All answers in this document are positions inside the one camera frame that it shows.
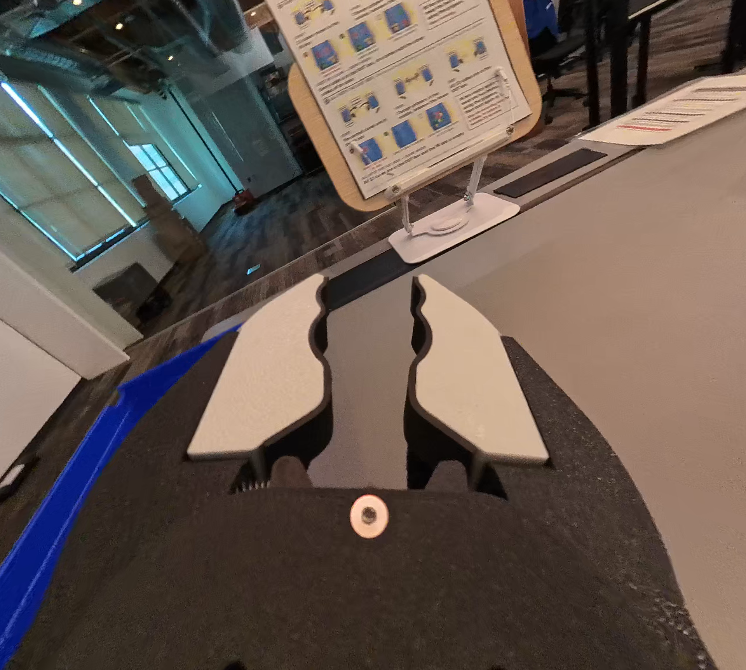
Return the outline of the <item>black office chair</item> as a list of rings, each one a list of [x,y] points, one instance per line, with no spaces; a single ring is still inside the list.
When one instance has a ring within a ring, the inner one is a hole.
[[[558,98],[585,99],[587,91],[577,88],[558,89],[553,81],[563,75],[565,65],[577,59],[577,53],[582,52],[585,46],[583,34],[576,31],[567,34],[563,39],[556,41],[555,45],[532,58],[532,67],[537,78],[543,77],[547,81],[546,90],[542,95],[542,102],[546,109],[554,107]]]

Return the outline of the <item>blue jacket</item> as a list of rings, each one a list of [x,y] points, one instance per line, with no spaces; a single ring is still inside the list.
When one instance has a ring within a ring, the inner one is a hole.
[[[523,0],[527,38],[537,39],[544,31],[560,35],[553,0]]]

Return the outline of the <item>dark low cabinet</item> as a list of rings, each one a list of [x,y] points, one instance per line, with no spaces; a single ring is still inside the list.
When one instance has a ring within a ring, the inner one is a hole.
[[[173,302],[166,289],[139,262],[107,277],[92,290],[136,329],[155,321]]]

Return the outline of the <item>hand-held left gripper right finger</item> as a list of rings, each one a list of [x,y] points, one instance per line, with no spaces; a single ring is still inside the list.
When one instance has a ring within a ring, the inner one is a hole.
[[[493,464],[547,465],[550,453],[500,331],[425,274],[413,278],[410,308],[408,478],[448,460],[461,463],[469,479],[487,478]]]

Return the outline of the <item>illustrated instruction sheet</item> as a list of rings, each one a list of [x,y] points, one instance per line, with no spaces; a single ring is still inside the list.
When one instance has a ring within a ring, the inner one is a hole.
[[[535,124],[507,0],[265,0],[293,105],[344,203],[376,211]]]

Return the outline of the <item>laminated paper sheet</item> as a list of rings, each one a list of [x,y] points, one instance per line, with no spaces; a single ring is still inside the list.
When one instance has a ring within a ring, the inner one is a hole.
[[[580,136],[629,147],[661,146],[745,110],[745,75],[699,78]]]

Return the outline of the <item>black table frame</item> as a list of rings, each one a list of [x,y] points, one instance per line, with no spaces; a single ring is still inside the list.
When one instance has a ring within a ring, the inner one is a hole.
[[[648,57],[650,45],[650,24],[652,17],[663,12],[678,0],[654,14],[635,21],[628,20],[628,0],[611,0],[611,13],[604,19],[605,45],[610,53],[610,114],[617,117],[626,112],[629,103],[627,52],[631,29],[639,27],[639,52],[636,93],[633,107],[640,106],[647,99]],[[600,125],[601,109],[599,94],[598,62],[600,43],[598,38],[598,0],[583,0],[584,56],[586,62],[587,108],[589,122],[586,129]]]

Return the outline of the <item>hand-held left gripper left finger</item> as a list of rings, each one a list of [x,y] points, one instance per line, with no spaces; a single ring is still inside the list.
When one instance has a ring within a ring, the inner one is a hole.
[[[329,445],[328,284],[312,275],[238,328],[186,449],[189,460],[241,460],[251,475],[270,475],[284,456],[308,468]]]

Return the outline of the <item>teal tinted window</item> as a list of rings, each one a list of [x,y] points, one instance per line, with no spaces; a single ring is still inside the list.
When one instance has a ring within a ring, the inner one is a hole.
[[[142,106],[2,78],[2,200],[76,270],[145,225],[147,176],[167,202],[200,183]]]

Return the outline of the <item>blue plastic bin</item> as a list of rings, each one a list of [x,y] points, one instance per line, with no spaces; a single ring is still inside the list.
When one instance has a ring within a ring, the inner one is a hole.
[[[118,386],[119,399],[92,423],[24,529],[4,553],[1,567],[1,667],[7,668],[40,609],[64,543],[104,467],[134,426],[224,336],[226,329]]]

